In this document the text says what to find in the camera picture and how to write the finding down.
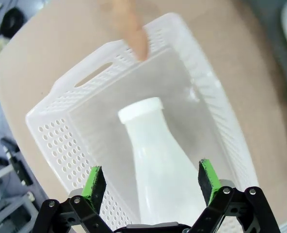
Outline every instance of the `white bottle cap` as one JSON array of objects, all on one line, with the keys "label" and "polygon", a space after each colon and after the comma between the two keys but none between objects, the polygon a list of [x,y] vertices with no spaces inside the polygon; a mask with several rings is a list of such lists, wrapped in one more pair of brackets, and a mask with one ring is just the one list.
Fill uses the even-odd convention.
[{"label": "white bottle cap", "polygon": [[132,103],[118,112],[118,116],[122,124],[141,115],[163,109],[162,101],[158,97],[145,99],[139,102]]}]

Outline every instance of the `metal bolt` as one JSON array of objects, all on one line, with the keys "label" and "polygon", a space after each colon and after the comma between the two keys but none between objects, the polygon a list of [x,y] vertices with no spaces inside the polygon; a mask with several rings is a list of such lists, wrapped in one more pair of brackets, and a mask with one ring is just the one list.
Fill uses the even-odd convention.
[{"label": "metal bolt", "polygon": [[48,206],[49,207],[53,207],[55,205],[55,202],[54,201],[50,201],[49,203],[48,203]]},{"label": "metal bolt", "polygon": [[224,188],[223,193],[224,194],[229,194],[231,190],[229,188]]},{"label": "metal bolt", "polygon": [[256,194],[256,191],[255,191],[254,188],[252,188],[252,189],[249,190],[249,193],[250,193],[251,195],[254,195],[254,194]]},{"label": "metal bolt", "polygon": [[80,198],[75,198],[74,203],[78,204],[80,202]]}]

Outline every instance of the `table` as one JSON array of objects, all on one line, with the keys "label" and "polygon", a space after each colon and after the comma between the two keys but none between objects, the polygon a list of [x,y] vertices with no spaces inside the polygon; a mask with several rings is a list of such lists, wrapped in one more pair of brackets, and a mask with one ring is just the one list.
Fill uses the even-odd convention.
[{"label": "table", "polygon": [[[287,220],[287,89],[264,32],[240,0],[137,0],[147,23],[176,12],[187,22],[221,80],[245,135],[261,188],[279,224]],[[0,101],[22,153],[49,197],[67,193],[25,124],[53,83],[106,42],[111,6],[53,0],[0,54]]]}]

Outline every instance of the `bottle body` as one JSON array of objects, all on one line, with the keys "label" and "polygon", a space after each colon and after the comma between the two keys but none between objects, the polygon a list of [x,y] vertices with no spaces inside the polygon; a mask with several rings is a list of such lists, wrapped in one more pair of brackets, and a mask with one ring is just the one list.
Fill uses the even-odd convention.
[{"label": "bottle body", "polygon": [[132,142],[142,224],[193,225],[206,207],[198,171],[170,133],[162,110],[125,122]]}]

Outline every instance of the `human hand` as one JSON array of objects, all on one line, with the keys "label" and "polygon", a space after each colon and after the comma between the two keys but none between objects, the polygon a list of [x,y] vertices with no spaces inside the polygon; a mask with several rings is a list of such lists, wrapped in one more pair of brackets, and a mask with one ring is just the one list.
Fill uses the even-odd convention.
[{"label": "human hand", "polygon": [[114,22],[137,58],[144,61],[148,57],[148,38],[136,14],[134,2],[134,0],[112,0]]}]

